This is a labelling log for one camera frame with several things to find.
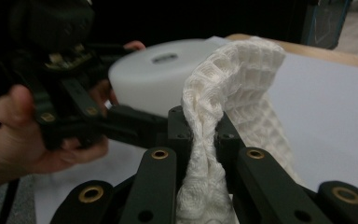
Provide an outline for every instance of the white cylinder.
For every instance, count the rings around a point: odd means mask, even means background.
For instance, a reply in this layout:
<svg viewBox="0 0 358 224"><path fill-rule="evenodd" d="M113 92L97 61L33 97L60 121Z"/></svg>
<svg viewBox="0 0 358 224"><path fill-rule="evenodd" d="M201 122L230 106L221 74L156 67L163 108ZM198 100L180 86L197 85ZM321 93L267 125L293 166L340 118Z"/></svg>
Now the white cylinder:
<svg viewBox="0 0 358 224"><path fill-rule="evenodd" d="M167 118L181 104L185 80L218 47L204 39L185 39L126 55L109 69L118 102Z"/></svg>

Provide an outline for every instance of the finger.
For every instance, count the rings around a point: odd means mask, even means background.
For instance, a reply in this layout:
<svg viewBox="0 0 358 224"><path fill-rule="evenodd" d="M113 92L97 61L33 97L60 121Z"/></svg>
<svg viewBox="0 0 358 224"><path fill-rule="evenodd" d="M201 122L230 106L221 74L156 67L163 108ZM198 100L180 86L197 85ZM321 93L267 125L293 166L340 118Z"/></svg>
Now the finger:
<svg viewBox="0 0 358 224"><path fill-rule="evenodd" d="M111 97L111 91L109 80L102 80L89 91L89 95L102 110L105 110L105 103Z"/></svg>
<svg viewBox="0 0 358 224"><path fill-rule="evenodd" d="M43 159L31 166L31 174L50 174L65 170L76 164L76 154L70 150L55 149L46 151Z"/></svg>
<svg viewBox="0 0 358 224"><path fill-rule="evenodd" d="M62 140L62 149L71 150L72 148L80 147L80 142L77 138L66 138Z"/></svg>
<svg viewBox="0 0 358 224"><path fill-rule="evenodd" d="M33 120L32 94L22 85L13 86L7 95L0 97L0 122L20 127Z"/></svg>
<svg viewBox="0 0 358 224"><path fill-rule="evenodd" d="M124 49L145 49L146 46L139 40L131 41L124 45Z"/></svg>
<svg viewBox="0 0 358 224"><path fill-rule="evenodd" d="M76 163L87 163L90 161L97 160L108 151L108 140L104 138L102 141L96 143L90 148L77 149L77 148L63 148L61 149L61 159L63 161L76 164Z"/></svg>

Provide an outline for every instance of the textured cloth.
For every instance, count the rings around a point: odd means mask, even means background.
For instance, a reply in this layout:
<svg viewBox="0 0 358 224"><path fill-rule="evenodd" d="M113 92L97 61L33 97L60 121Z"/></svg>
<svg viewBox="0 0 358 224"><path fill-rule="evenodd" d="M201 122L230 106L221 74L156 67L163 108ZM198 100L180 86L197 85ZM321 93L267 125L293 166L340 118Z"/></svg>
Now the textured cloth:
<svg viewBox="0 0 358 224"><path fill-rule="evenodd" d="M247 147L265 149L300 182L267 93L284 58L279 45L256 36L232 41L214 51L186 80L182 107L194 137L177 195L177 223L235 223L226 173L213 145L224 112Z"/></svg>

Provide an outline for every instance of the bolt hole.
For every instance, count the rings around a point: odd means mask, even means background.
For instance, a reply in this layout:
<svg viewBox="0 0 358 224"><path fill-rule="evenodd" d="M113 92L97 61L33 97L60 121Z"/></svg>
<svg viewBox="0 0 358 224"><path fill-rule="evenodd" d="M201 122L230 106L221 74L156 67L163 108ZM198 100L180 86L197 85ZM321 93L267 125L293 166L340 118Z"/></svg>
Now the bolt hole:
<svg viewBox="0 0 358 224"><path fill-rule="evenodd" d="M79 194L79 201L82 203L93 203L103 196L103 188L101 186L88 186Z"/></svg>
<svg viewBox="0 0 358 224"><path fill-rule="evenodd" d="M264 158L264 153L262 151L259 151L256 149L248 150L247 155L253 159L263 159Z"/></svg>
<svg viewBox="0 0 358 224"><path fill-rule="evenodd" d="M181 109L172 109L171 112L178 113L178 112L182 112L182 110Z"/></svg>
<svg viewBox="0 0 358 224"><path fill-rule="evenodd" d="M233 138L233 137L234 137L234 134L232 134L232 133L224 133L224 134L223 134L223 137L224 137L224 138Z"/></svg>
<svg viewBox="0 0 358 224"><path fill-rule="evenodd" d="M153 152L152 157L156 160L162 160L168 157L168 152L166 150L157 150Z"/></svg>
<svg viewBox="0 0 358 224"><path fill-rule="evenodd" d="M142 211L139 213L138 215L138 219L141 221L141 222L148 222L148 221L151 221L153 219L153 213L146 210L146 211Z"/></svg>
<svg viewBox="0 0 358 224"><path fill-rule="evenodd" d="M358 204L358 194L355 191L343 187L335 187L332 191L342 202Z"/></svg>
<svg viewBox="0 0 358 224"><path fill-rule="evenodd" d="M304 211L296 210L295 216L298 220L303 221L303 222L311 222L312 221L310 214L308 214Z"/></svg>

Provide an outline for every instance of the black mechanical part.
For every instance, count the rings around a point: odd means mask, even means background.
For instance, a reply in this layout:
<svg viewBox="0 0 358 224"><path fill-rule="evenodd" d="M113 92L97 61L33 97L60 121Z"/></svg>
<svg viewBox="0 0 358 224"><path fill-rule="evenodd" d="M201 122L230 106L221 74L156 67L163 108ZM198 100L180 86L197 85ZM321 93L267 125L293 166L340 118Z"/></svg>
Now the black mechanical part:
<svg viewBox="0 0 358 224"><path fill-rule="evenodd" d="M126 105L114 105L98 124L109 139L137 147L166 147L167 118L145 113Z"/></svg>
<svg viewBox="0 0 358 224"><path fill-rule="evenodd" d="M159 147L148 149L137 174L115 187L115 196L105 215L114 220L110 223L173 223L175 213L172 211L174 205L171 205L186 174L193 139L183 109L181 106L174 107L169 111L168 120L162 119L161 122L153 122L156 119L151 119L152 115L128 107L119 106L116 109L123 109L120 112L123 118L129 115L129 120L120 124L125 127L128 121L129 130L139 129L134 125L137 120L148 120L141 124L154 132L148 134L153 140L147 144L157 144ZM145 146L140 136L138 134L128 138L130 141L127 143L133 140L133 143ZM214 142L218 160L227 172L227 186L233 194L233 205L240 223L358 224L358 188L332 181L322 183L318 192L313 192L298 185L266 150L247 147L227 115L222 117L216 127ZM167 150L169 155L174 153L175 162L165 161L169 164L162 164L162 161L151 159L159 150ZM159 203L170 206L151 209L155 197ZM103 216L101 212L91 212L88 212L89 216Z"/></svg>
<svg viewBox="0 0 358 224"><path fill-rule="evenodd" d="M239 203L239 208L245 209L236 209L240 223L248 220L255 223L332 223L266 150L242 149L237 169L239 179L233 194L234 207ZM249 199L255 206L252 211L258 211L255 214L246 211Z"/></svg>
<svg viewBox="0 0 358 224"><path fill-rule="evenodd" d="M85 182L71 190L50 223L108 223L113 216L106 214L113 215L110 204L114 196L114 188L107 182Z"/></svg>
<svg viewBox="0 0 358 224"><path fill-rule="evenodd" d="M139 165L119 223L173 224L175 208L176 154L167 147L148 149Z"/></svg>
<svg viewBox="0 0 358 224"><path fill-rule="evenodd" d="M95 127L102 122L102 111L88 95L98 82L91 75L95 70L104 74L106 71L96 55L90 53L84 62L65 70L47 67L27 51L11 52L1 64L13 83L23 84L31 91L34 117L47 149L60 147L64 138L77 137L82 147L102 138Z"/></svg>
<svg viewBox="0 0 358 224"><path fill-rule="evenodd" d="M87 40L94 14L87 0L18 0L9 31L25 48L64 52Z"/></svg>
<svg viewBox="0 0 358 224"><path fill-rule="evenodd" d="M175 152L154 147L143 155L137 174L119 185L91 180L77 186L50 224L173 224L175 206Z"/></svg>

